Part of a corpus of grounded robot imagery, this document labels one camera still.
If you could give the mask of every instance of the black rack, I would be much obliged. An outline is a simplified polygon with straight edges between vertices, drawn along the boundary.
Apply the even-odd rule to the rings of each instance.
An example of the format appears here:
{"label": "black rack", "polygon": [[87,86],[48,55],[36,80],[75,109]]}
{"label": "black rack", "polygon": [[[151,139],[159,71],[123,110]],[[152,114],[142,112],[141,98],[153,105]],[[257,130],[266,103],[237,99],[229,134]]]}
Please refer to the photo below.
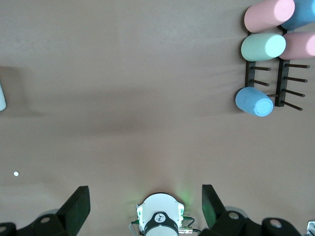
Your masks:
{"label": "black rack", "polygon": [[[286,29],[281,28],[283,35],[288,33]],[[285,95],[286,93],[294,94],[296,96],[305,97],[305,94],[294,92],[287,89],[287,81],[297,81],[302,83],[307,83],[307,80],[304,79],[298,79],[298,78],[292,78],[289,77],[289,68],[290,67],[296,67],[296,68],[304,68],[308,69],[310,68],[309,65],[298,65],[298,64],[290,64],[289,60],[283,60],[281,58],[279,59],[279,69],[278,69],[278,81],[277,81],[277,90],[276,94],[269,94],[268,97],[275,97],[275,106],[277,107],[283,107],[285,105],[290,106],[294,109],[297,109],[299,111],[302,111],[303,109],[295,106],[293,104],[290,104],[285,101]],[[256,70],[264,70],[264,71],[271,71],[271,68],[269,67],[259,67],[256,66],[256,61],[246,61],[246,73],[245,73],[245,87],[254,87],[254,84],[260,84],[264,86],[269,86],[269,83],[265,83],[262,81],[255,80],[255,71]]]}

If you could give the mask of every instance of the plastic cup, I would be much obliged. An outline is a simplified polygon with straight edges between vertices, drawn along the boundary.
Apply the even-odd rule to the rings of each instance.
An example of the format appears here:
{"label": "plastic cup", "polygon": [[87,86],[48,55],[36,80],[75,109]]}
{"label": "plastic cup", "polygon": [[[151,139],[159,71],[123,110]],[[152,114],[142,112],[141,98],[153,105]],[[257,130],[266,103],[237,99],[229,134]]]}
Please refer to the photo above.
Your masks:
{"label": "plastic cup", "polygon": [[281,26],[287,30],[315,22],[315,0],[294,0],[295,10],[292,17]]}
{"label": "plastic cup", "polygon": [[0,111],[4,110],[6,108],[6,102],[3,95],[3,91],[0,84]]}
{"label": "plastic cup", "polygon": [[254,87],[241,89],[236,95],[235,103],[242,111],[258,117],[269,115],[274,107],[271,99]]}
{"label": "plastic cup", "polygon": [[293,15],[293,0],[265,0],[250,6],[244,17],[249,32],[258,33],[281,25]]}
{"label": "plastic cup", "polygon": [[242,44],[242,55],[248,61],[276,58],[285,50],[285,39],[275,33],[257,33],[248,36]]}
{"label": "plastic cup", "polygon": [[280,55],[283,60],[306,59],[315,56],[315,32],[293,32],[284,35],[285,51]]}

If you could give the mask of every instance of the beige surface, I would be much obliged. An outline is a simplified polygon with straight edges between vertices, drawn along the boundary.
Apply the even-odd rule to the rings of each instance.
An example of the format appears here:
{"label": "beige surface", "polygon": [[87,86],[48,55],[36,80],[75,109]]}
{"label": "beige surface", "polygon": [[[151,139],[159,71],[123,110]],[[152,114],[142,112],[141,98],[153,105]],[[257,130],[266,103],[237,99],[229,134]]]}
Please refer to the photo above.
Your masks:
{"label": "beige surface", "polygon": [[[0,222],[23,227],[89,185],[81,236],[131,235],[136,204],[156,191],[182,200],[203,229],[201,185],[212,184],[257,223],[282,217],[305,233],[315,59],[290,73],[309,79],[289,82],[306,97],[287,100],[304,111],[240,112],[241,21],[255,2],[1,0]],[[258,72],[271,83],[259,88],[275,92],[275,76]]]}

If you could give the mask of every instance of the white cable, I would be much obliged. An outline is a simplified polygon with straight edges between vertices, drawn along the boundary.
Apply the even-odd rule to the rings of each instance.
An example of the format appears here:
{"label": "white cable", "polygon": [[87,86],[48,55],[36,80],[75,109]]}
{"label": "white cable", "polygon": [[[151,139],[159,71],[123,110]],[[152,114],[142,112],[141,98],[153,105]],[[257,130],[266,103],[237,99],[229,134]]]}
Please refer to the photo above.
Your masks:
{"label": "white cable", "polygon": [[132,226],[132,224],[130,223],[130,224],[129,224],[129,229],[131,230],[131,232],[133,233],[134,236],[137,236],[131,226]]}

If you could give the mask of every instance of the mint green cup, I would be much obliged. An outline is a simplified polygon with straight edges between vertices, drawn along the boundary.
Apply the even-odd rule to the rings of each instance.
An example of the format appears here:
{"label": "mint green cup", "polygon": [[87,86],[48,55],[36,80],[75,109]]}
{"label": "mint green cup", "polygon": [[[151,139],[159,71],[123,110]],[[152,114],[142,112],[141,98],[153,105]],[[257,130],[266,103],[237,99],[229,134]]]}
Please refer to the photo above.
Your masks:
{"label": "mint green cup", "polygon": [[276,33],[256,33],[248,36],[242,44],[242,56],[248,61],[270,60],[285,50],[285,39]]}

